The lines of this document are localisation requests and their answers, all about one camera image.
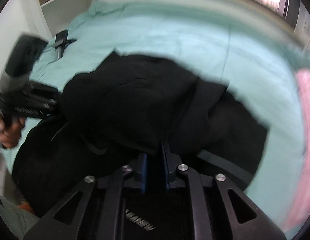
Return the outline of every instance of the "pink cloth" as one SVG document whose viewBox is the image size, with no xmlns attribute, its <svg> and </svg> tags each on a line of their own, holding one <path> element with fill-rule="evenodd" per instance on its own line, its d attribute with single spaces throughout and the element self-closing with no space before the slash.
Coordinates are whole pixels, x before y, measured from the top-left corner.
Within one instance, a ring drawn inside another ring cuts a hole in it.
<svg viewBox="0 0 310 240">
<path fill-rule="evenodd" d="M 288 212 L 287 220 L 282 228 L 284 231 L 301 225 L 310 215 L 310 70 L 299 70 L 296 73 L 296 79 L 303 108 L 306 151 L 294 203 Z"/>
</svg>

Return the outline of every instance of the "hand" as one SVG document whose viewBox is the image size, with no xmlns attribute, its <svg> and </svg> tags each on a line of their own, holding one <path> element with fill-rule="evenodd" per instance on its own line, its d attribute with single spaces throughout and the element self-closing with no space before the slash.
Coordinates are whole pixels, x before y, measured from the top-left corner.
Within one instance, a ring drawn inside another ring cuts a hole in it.
<svg viewBox="0 0 310 240">
<path fill-rule="evenodd" d="M 16 118 L 10 127 L 5 127 L 0 115 L 0 143 L 6 148 L 14 148 L 21 138 L 21 131 L 25 126 L 25 118 Z"/>
</svg>

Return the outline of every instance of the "black cloth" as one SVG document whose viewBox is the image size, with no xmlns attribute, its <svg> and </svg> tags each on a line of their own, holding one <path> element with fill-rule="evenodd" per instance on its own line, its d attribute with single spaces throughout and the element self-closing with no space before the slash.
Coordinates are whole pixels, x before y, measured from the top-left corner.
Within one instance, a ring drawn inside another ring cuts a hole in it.
<svg viewBox="0 0 310 240">
<path fill-rule="evenodd" d="M 155 157 L 164 140 L 200 173 L 222 172 L 196 158 L 205 149 L 255 174 L 267 130 L 226 89 L 165 58 L 112 53 L 68 82 L 59 100 L 65 117 L 31 130 L 13 179 L 42 216 L 83 177 L 111 174 L 140 152 Z"/>
<path fill-rule="evenodd" d="M 254 174 L 267 130 L 226 89 L 165 58 L 113 52 L 96 71 L 74 76 L 60 103 L 95 145 L 103 138 L 155 155 L 167 140 L 173 153 L 205 149 Z"/>
<path fill-rule="evenodd" d="M 105 142 L 103 155 L 92 152 L 64 116 L 42 120 L 27 135 L 12 177 L 35 214 L 42 217 L 85 176 L 107 176 L 138 154 Z"/>
</svg>

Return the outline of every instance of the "light blue bed sheet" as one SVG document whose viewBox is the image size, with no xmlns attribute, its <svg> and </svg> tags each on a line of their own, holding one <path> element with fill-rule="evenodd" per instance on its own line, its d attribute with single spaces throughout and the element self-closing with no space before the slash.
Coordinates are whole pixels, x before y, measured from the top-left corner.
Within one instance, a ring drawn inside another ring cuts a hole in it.
<svg viewBox="0 0 310 240">
<path fill-rule="evenodd" d="M 246 194 L 281 225 L 292 203 L 304 156 L 301 107 L 285 48 L 217 14 L 151 3 L 94 3 L 69 26 L 69 45 L 55 61 L 50 45 L 31 78 L 63 90 L 76 73 L 94 70 L 114 49 L 176 60 L 209 81 L 229 84 L 253 116 L 270 127 L 263 159 Z M 28 119 L 27 133 L 38 123 Z M 18 147 L 4 152 L 12 171 Z"/>
</svg>

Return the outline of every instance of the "black metal bracket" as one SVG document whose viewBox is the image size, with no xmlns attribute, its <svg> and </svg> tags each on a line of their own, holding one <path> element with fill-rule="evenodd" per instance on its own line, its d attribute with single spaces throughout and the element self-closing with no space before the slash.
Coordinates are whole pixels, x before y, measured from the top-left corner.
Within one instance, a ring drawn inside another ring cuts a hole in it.
<svg viewBox="0 0 310 240">
<path fill-rule="evenodd" d="M 200 174 L 183 164 L 177 167 L 176 173 L 187 181 L 194 224 L 194 240 L 212 240 L 210 219 Z"/>
<path fill-rule="evenodd" d="M 70 193 L 62 198 L 48 213 L 46 213 L 34 227 L 24 236 L 24 240 L 53 240 L 53 239 L 73 239 L 77 240 L 80 225 L 82 223 L 88 201 L 90 200 L 95 179 L 86 177 Z M 57 213 L 69 203 L 73 197 L 82 192 L 82 197 L 74 213 L 72 222 L 65 224 L 55 219 Z"/>
<path fill-rule="evenodd" d="M 107 186 L 96 240 L 117 240 L 124 179 L 132 175 L 131 166 L 116 170 Z"/>
<path fill-rule="evenodd" d="M 214 183 L 226 208 L 233 239 L 286 239 L 279 227 L 229 178 L 219 174 Z"/>
<path fill-rule="evenodd" d="M 185 187 L 185 182 L 176 176 L 176 167 L 183 162 L 179 155 L 171 153 L 168 142 L 162 143 L 162 158 L 166 176 L 166 189 Z"/>
<path fill-rule="evenodd" d="M 147 180 L 147 155 L 145 153 L 139 154 L 136 160 L 129 162 L 129 165 L 133 168 L 134 175 L 125 179 L 124 187 L 138 188 L 144 194 Z"/>
</svg>

